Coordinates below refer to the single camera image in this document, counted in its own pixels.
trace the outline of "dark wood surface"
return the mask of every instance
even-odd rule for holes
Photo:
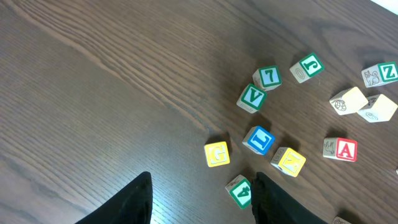
[[[326,222],[398,223],[398,116],[367,123],[328,100],[358,86],[398,102],[398,84],[360,71],[398,61],[398,16],[368,0],[0,1],[0,223],[73,223],[142,171],[153,223],[254,223],[225,191],[262,171]],[[316,52],[325,71],[289,67]],[[283,84],[259,113],[236,100],[261,66]],[[251,126],[276,136],[262,157]],[[358,161],[322,158],[323,139],[359,142]],[[208,168],[204,143],[231,163]],[[307,158],[297,178],[269,164],[279,146]]]

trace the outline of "alphabet block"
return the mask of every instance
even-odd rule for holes
[[[312,53],[293,65],[290,68],[290,72],[292,72],[299,83],[303,83],[315,75],[318,75],[324,69],[325,67],[317,55]]]
[[[241,96],[238,99],[238,102],[236,102],[236,105],[249,113],[255,113],[259,111],[266,98],[266,92],[260,90],[253,84],[249,84],[243,90]]]
[[[265,155],[275,141],[275,137],[260,126],[250,129],[243,144],[259,155]]]
[[[205,154],[209,167],[229,164],[228,148],[224,141],[205,145]]]
[[[333,220],[333,223],[332,224],[351,224],[350,222],[347,222],[346,220],[344,220],[344,219],[342,219],[342,218],[340,218],[340,217],[336,217],[334,220]]]
[[[398,69],[395,62],[373,65],[362,70],[361,73],[366,88],[387,85],[398,81]]]
[[[339,92],[329,102],[339,115],[345,115],[358,112],[368,100],[358,87],[353,87]]]
[[[253,75],[254,84],[264,91],[277,88],[282,84],[277,65],[259,68]]]
[[[356,161],[358,143],[343,138],[325,138],[323,141],[323,157],[341,161]]]
[[[271,165],[292,177],[298,176],[306,158],[289,147],[280,147],[271,160]]]
[[[239,205],[240,208],[244,209],[251,203],[251,191],[250,182],[242,175],[237,176],[233,179],[225,189]]]
[[[383,94],[368,97],[368,104],[357,113],[370,123],[389,121],[398,106]]]

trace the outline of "red letter a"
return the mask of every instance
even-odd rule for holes
[[[344,153],[347,153],[347,157],[348,158],[352,158],[352,155],[349,153],[349,148],[348,148],[348,144],[347,143],[344,146],[343,150],[338,155],[341,156],[341,157],[345,157]]]

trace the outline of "animal picture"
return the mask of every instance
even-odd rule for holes
[[[365,72],[366,81],[368,81],[368,85],[372,86],[374,84],[378,84],[380,82],[379,77],[377,77],[377,71],[373,71],[371,74],[369,71]]]
[[[344,100],[335,100],[331,103],[335,104],[335,108],[340,110],[340,111],[346,111],[347,110],[347,106],[346,103],[344,102]]]
[[[323,148],[326,151],[330,152],[330,154],[334,154],[335,153],[335,148],[333,147],[334,144],[335,144],[334,142],[326,142],[325,144],[323,144]]]

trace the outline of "number 7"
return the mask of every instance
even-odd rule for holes
[[[266,70],[266,74],[269,75],[269,80],[274,82],[274,77],[272,77],[273,70]]]

